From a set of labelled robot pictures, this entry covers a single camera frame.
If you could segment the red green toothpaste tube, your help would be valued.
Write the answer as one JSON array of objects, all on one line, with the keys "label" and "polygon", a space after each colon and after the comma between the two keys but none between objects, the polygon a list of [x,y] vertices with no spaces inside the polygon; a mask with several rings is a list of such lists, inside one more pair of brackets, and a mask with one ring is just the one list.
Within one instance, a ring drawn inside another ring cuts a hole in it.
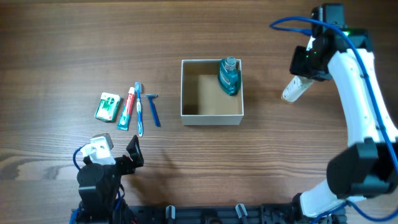
[{"label": "red green toothpaste tube", "polygon": [[134,98],[135,98],[135,88],[130,87],[121,117],[119,119],[119,123],[117,125],[117,129],[123,130],[123,131],[127,131],[129,129],[129,123],[130,123],[130,119],[131,119],[131,111],[132,111],[132,106],[134,103]]}]

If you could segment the white patterned lotion tube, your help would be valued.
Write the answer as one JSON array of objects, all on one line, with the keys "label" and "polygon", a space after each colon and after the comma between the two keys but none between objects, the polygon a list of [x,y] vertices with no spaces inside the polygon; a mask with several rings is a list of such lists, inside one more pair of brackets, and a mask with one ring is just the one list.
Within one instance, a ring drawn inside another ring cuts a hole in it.
[{"label": "white patterned lotion tube", "polygon": [[295,102],[308,88],[310,88],[314,83],[314,80],[301,77],[294,76],[290,83],[286,86],[286,88],[282,92],[281,99],[293,103]]}]

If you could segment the blue disposable razor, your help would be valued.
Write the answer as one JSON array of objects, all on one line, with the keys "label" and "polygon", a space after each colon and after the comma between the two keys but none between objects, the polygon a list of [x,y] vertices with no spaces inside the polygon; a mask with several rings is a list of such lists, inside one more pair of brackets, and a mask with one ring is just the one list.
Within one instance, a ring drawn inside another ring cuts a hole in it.
[{"label": "blue disposable razor", "polygon": [[160,120],[159,120],[159,117],[158,117],[158,114],[157,114],[157,110],[156,110],[155,104],[153,102],[153,99],[157,98],[158,95],[156,95],[156,94],[145,94],[145,97],[149,100],[150,109],[151,109],[151,112],[152,112],[152,117],[154,119],[154,123],[155,123],[155,125],[157,127],[160,127]]}]

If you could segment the green white soap box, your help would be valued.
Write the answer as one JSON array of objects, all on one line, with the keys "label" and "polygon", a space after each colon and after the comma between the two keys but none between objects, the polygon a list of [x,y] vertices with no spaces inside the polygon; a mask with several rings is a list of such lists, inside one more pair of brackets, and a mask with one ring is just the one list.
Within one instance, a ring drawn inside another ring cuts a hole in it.
[{"label": "green white soap box", "polygon": [[106,123],[115,122],[120,101],[119,95],[102,92],[94,117]]}]

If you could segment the blue white toothbrush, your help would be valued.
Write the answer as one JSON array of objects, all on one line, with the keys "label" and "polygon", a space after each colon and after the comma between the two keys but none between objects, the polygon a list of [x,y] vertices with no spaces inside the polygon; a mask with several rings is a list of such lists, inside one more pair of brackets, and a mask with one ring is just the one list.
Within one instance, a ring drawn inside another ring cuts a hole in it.
[{"label": "blue white toothbrush", "polygon": [[136,91],[136,96],[137,96],[137,105],[136,105],[136,110],[137,110],[137,131],[138,135],[141,137],[144,133],[144,128],[143,128],[143,121],[142,121],[142,105],[141,105],[141,90],[142,90],[142,85],[140,82],[135,82],[135,87]]}]

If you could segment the blue mouthwash bottle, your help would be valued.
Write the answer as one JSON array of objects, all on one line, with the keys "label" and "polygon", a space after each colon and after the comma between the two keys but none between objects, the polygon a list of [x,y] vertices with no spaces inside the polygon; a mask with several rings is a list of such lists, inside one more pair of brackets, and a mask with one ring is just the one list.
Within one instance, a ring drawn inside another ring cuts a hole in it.
[{"label": "blue mouthwash bottle", "polygon": [[229,96],[238,93],[241,86],[241,74],[236,67],[237,60],[227,57],[220,61],[218,83],[221,89]]}]

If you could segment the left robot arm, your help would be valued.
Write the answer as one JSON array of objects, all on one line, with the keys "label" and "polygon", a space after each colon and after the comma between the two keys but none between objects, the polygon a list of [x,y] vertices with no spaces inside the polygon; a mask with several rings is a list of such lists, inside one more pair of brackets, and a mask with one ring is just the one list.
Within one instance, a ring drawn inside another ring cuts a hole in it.
[{"label": "left robot arm", "polygon": [[78,168],[78,193],[81,202],[72,212],[70,223],[138,223],[138,218],[128,207],[121,177],[134,174],[144,165],[139,139],[133,136],[126,150],[128,155],[113,157],[114,147],[108,133],[93,136],[88,144],[73,154],[82,153],[85,165]]}]

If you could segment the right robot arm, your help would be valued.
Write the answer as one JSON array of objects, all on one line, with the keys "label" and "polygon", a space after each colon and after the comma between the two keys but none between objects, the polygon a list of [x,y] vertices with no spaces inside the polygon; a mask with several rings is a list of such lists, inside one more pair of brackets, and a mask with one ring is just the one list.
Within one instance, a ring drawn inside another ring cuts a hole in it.
[{"label": "right robot arm", "polygon": [[348,130],[348,147],[328,163],[326,179],[298,198],[300,216],[316,222],[397,188],[397,128],[377,83],[367,30],[347,27],[335,3],[315,7],[307,22],[310,40],[295,49],[282,98],[293,102],[315,81],[333,80]]}]

